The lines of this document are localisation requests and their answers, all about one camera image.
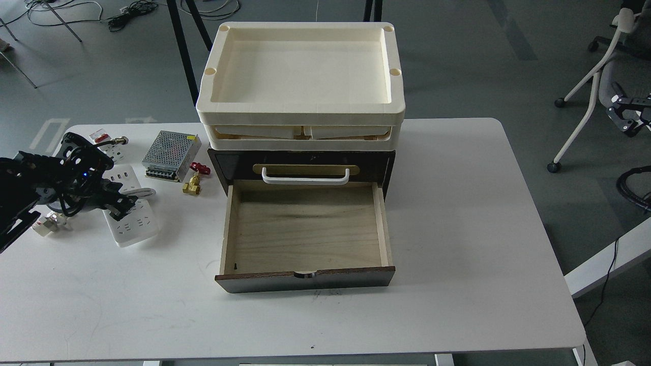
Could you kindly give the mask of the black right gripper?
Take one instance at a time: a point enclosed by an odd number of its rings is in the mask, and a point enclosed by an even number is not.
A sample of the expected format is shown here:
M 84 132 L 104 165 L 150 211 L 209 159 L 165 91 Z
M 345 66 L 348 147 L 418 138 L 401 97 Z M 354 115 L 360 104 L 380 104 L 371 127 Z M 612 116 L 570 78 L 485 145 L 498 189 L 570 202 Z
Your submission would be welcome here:
M 612 97 L 607 115 L 616 127 L 628 137 L 634 137 L 642 128 L 649 129 L 650 95 L 644 98 L 629 98 L 621 92 Z

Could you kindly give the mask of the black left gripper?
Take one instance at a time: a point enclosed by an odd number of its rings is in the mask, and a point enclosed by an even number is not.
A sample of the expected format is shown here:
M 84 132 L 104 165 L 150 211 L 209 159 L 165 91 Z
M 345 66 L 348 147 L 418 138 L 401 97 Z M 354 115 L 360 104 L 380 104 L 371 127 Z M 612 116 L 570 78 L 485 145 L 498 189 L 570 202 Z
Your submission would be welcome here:
M 47 207 L 67 217 L 81 211 L 101 208 L 117 222 L 125 218 L 138 200 L 137 196 L 121 194 L 121 183 L 110 183 L 103 178 L 105 171 L 114 166 L 113 160 L 98 146 L 81 135 L 67 132 L 61 148 L 56 153 L 62 171 L 56 174 L 55 192 Z

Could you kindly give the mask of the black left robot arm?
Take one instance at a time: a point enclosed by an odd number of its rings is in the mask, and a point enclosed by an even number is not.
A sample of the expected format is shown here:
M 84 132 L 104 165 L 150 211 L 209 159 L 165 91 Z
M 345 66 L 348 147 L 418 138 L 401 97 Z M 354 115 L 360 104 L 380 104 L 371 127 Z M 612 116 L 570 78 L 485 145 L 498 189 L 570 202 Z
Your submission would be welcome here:
M 103 177 L 114 167 L 101 151 L 107 144 L 127 144 L 126 137 L 91 143 L 67 132 L 55 156 L 20 151 L 1 159 L 1 243 L 6 250 L 40 217 L 37 205 L 47 205 L 66 217 L 97 208 L 114 220 L 125 218 L 137 197 L 121 194 L 121 183 Z

